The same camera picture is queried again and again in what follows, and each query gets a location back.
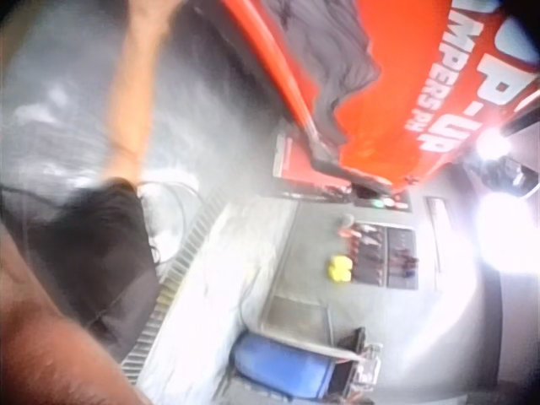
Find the dark cloth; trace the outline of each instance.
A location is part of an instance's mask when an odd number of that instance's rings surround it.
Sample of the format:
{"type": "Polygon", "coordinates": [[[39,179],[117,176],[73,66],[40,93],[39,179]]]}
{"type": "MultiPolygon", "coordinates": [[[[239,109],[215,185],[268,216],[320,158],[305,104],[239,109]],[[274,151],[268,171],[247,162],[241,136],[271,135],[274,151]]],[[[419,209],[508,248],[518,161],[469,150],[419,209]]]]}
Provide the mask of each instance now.
{"type": "Polygon", "coordinates": [[[159,292],[136,190],[114,180],[80,192],[45,223],[12,216],[6,225],[58,308],[122,360],[159,292]]]}

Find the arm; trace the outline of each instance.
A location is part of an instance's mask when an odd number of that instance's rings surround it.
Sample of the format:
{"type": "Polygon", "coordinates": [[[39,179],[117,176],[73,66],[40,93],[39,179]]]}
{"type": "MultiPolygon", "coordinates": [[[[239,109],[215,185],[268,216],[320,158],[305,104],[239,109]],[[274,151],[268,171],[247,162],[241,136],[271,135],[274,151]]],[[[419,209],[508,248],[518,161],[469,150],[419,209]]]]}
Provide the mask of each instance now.
{"type": "Polygon", "coordinates": [[[183,0],[130,0],[129,28],[112,92],[108,127],[112,155],[105,179],[120,177],[134,186],[151,130],[154,72],[170,16],[183,0]]]}
{"type": "Polygon", "coordinates": [[[54,306],[0,224],[0,402],[146,403],[111,357],[54,306]]]}
{"type": "MultiPolygon", "coordinates": [[[[137,184],[148,142],[152,82],[169,17],[181,0],[130,0],[111,96],[105,178],[137,184]]],[[[110,355],[52,303],[0,224],[0,402],[143,404],[110,355]]]]}

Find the hand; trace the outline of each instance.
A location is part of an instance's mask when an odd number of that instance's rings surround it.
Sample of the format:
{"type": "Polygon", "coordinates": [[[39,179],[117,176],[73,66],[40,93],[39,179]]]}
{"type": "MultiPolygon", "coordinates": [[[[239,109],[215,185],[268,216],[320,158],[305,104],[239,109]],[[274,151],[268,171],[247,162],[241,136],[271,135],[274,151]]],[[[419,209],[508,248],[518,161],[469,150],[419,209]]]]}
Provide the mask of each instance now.
{"type": "Polygon", "coordinates": [[[129,15],[137,30],[166,33],[174,12],[186,0],[129,0],[129,15]]]}

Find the yellow object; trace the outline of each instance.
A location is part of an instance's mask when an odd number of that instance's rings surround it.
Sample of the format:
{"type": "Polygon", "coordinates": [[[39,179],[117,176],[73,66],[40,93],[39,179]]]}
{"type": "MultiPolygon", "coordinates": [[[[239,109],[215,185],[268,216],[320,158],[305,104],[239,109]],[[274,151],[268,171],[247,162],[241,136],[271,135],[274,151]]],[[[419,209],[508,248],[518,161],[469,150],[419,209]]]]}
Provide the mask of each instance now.
{"type": "Polygon", "coordinates": [[[343,255],[333,256],[328,267],[328,275],[336,283],[348,283],[351,281],[353,274],[353,261],[343,255]]]}

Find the blue barrel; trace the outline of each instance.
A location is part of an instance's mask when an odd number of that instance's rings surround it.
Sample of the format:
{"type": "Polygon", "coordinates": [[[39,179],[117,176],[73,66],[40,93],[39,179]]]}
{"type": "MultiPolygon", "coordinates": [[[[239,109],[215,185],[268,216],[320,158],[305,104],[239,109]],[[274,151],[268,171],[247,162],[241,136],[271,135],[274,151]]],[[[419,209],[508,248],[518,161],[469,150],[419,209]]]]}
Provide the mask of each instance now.
{"type": "Polygon", "coordinates": [[[334,370],[328,357],[253,333],[240,337],[233,358],[242,375],[274,391],[304,399],[322,398],[334,370]]]}

